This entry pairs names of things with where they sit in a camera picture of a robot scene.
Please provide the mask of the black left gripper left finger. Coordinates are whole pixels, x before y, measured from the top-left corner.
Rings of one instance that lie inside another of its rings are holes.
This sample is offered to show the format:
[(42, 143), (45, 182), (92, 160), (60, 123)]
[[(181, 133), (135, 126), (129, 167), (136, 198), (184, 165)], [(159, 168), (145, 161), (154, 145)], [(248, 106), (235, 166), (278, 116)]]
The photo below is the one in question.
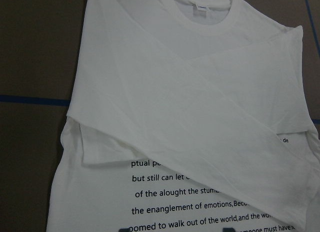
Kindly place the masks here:
[(119, 232), (130, 232), (129, 228), (121, 228), (119, 229)]

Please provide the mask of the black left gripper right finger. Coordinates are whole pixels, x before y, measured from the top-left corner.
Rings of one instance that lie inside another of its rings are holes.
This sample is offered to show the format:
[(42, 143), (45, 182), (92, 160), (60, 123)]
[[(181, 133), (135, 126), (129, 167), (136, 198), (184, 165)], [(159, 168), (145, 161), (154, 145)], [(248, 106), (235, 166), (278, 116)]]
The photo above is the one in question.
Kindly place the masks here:
[(236, 232), (236, 230), (232, 227), (225, 227), (223, 228), (223, 232)]

